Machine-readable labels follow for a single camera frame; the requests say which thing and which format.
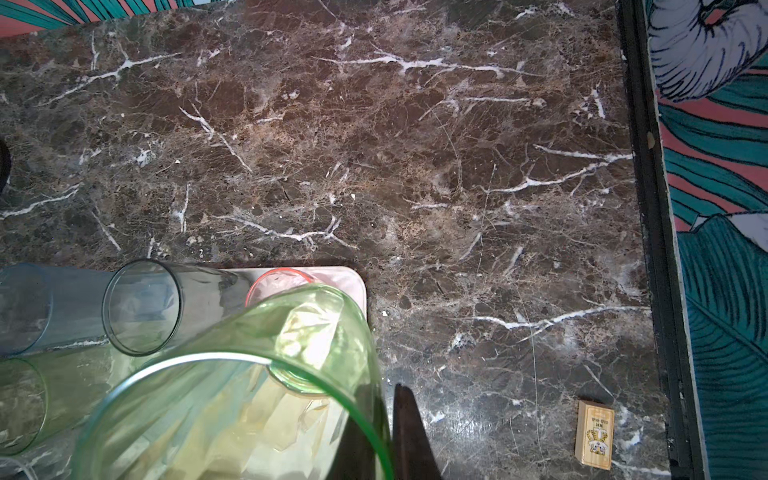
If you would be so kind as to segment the pink short glass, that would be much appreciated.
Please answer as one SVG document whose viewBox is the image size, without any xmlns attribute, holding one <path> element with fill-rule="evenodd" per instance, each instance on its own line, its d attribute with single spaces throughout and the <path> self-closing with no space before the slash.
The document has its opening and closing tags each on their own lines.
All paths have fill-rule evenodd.
<svg viewBox="0 0 768 480">
<path fill-rule="evenodd" d="M 278 293 L 317 282 L 314 276 L 298 269 L 288 267 L 271 269 L 259 276 L 251 285 L 245 299 L 245 307 L 254 306 Z"/>
</svg>

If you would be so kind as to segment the dark grey tall glass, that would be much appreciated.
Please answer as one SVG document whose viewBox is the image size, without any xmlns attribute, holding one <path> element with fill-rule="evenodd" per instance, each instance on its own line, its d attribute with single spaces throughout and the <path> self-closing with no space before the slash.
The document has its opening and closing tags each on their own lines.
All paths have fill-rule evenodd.
<svg viewBox="0 0 768 480">
<path fill-rule="evenodd" d="M 110 280 L 102 323 L 111 344 L 122 353 L 153 355 L 240 312 L 251 285 L 247 276 L 235 271 L 136 260 Z"/>
</svg>

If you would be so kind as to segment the blue tall plastic glass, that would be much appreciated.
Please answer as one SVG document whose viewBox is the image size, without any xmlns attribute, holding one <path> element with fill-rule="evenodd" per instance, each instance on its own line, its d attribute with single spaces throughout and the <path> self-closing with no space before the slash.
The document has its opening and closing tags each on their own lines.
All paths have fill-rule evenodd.
<svg viewBox="0 0 768 480">
<path fill-rule="evenodd" d="M 110 272 L 29 263 L 1 269 L 1 355 L 101 339 Z"/>
</svg>

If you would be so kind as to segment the light green tall glass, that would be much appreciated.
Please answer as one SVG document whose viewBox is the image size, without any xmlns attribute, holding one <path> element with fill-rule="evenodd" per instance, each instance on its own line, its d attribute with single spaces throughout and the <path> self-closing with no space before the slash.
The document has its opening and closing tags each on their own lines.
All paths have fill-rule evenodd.
<svg viewBox="0 0 768 480">
<path fill-rule="evenodd" d="M 110 343 L 1 362 L 1 453 L 17 455 L 82 423 L 145 360 Z"/>
</svg>

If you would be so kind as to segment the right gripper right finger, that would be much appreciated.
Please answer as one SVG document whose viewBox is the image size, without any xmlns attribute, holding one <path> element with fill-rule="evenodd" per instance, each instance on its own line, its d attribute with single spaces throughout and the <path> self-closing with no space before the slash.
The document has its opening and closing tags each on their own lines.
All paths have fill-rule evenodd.
<svg viewBox="0 0 768 480">
<path fill-rule="evenodd" d="M 413 391 L 397 384 L 393 400 L 395 478 L 441 480 Z"/>
</svg>

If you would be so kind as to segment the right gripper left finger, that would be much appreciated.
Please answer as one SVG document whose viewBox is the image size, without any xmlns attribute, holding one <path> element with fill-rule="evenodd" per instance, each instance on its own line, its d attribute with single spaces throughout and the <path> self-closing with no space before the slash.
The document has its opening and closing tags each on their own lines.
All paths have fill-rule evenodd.
<svg viewBox="0 0 768 480">
<path fill-rule="evenodd" d="M 367 413 L 363 416 L 365 427 L 349 419 L 343 430 L 337 452 L 334 456 L 328 480 L 376 479 L 377 455 L 367 433 L 377 437 L 377 400 L 371 385 L 357 388 L 355 399 L 365 403 Z"/>
</svg>

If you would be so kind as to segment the short green glass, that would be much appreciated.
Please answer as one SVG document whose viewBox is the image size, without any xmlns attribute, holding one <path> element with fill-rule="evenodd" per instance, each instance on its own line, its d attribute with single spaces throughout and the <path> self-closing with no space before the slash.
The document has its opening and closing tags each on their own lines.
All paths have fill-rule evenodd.
<svg viewBox="0 0 768 480">
<path fill-rule="evenodd" d="M 327 479 L 358 387 L 377 400 L 377 478 L 395 475 L 366 314 L 307 284 L 273 295 L 146 363 L 99 405 L 77 479 Z"/>
</svg>

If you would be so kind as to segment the beige plastic tray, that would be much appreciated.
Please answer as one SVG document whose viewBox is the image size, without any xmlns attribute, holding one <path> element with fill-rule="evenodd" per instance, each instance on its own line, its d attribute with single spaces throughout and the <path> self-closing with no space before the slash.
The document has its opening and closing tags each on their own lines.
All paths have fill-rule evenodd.
<svg viewBox="0 0 768 480">
<path fill-rule="evenodd" d="M 364 310 L 364 312 L 366 314 L 366 291 L 365 291 L 365 286 L 364 286 L 362 278 L 355 271 L 353 271 L 353 270 L 351 270 L 349 268 L 346 268 L 346 267 L 309 267 L 309 268 L 298 269 L 298 270 L 301 270 L 301 271 L 303 271 L 305 273 L 311 274 L 312 276 L 314 276 L 318 280 L 317 283 L 312 283 L 312 284 L 325 284 L 325 285 L 329 285 L 329 286 L 335 287 L 335 288 L 345 292 L 346 294 L 348 294 L 351 298 L 353 298 L 358 303 L 358 305 Z M 239 273 L 247 276 L 251 280 L 251 282 L 253 284 L 254 281 L 259 276 L 261 276 L 263 273 L 265 273 L 265 272 L 267 272 L 269 270 L 266 270 L 266 269 L 236 269 L 236 270 L 230 270 L 230 271 L 239 272 Z M 110 342 L 109 338 L 107 337 L 106 333 L 105 333 L 105 336 L 103 338 L 101 338 L 101 339 L 95 339 L 95 340 L 90 340 L 90 341 L 79 342 L 79 343 L 75 343 L 73 345 L 69 345 L 69 346 L 66 346 L 66 347 L 51 348 L 51 349 L 47 349 L 47 350 L 43 350 L 43 351 L 39 351 L 39 352 L 46 352 L 46 351 L 59 350 L 59 349 L 68 349 L 68 348 L 79 348 L 79 347 L 85 346 L 85 345 L 103 344 L 103 343 L 110 343 L 111 344 L 111 342 Z M 141 369 L 146 363 L 148 363 L 148 362 L 158 358 L 159 356 L 161 356 L 161 355 L 171 351 L 174 348 L 164 349 L 164 350 L 162 350 L 160 352 L 157 352 L 157 353 L 155 353 L 153 355 L 140 357 L 140 358 L 143 358 L 145 360 L 145 363 L 139 369 Z M 17 356 L 14 356 L 14 357 L 24 357 L 24 356 L 29 356 L 29 355 L 22 354 L 22 355 L 17 355 Z M 86 429 L 86 427 L 87 427 L 87 425 L 88 425 L 88 423 L 90 421 L 90 417 L 94 413 L 94 411 L 82 423 L 80 423 L 79 425 L 77 425 L 75 427 L 78 427 L 78 426 L 82 427 L 83 430 L 85 431 L 85 429 Z M 26 465 L 24 465 L 24 464 L 22 464 L 22 463 L 20 463 L 18 461 L 18 456 L 19 456 L 19 454 L 17 454 L 17 455 L 3 455 L 1 453 L 1 464 L 2 464 L 2 466 L 3 467 L 7 467 L 7 468 L 11 468 L 13 471 L 18 473 L 24 479 L 32 478 L 33 477 L 33 472 Z"/>
</svg>

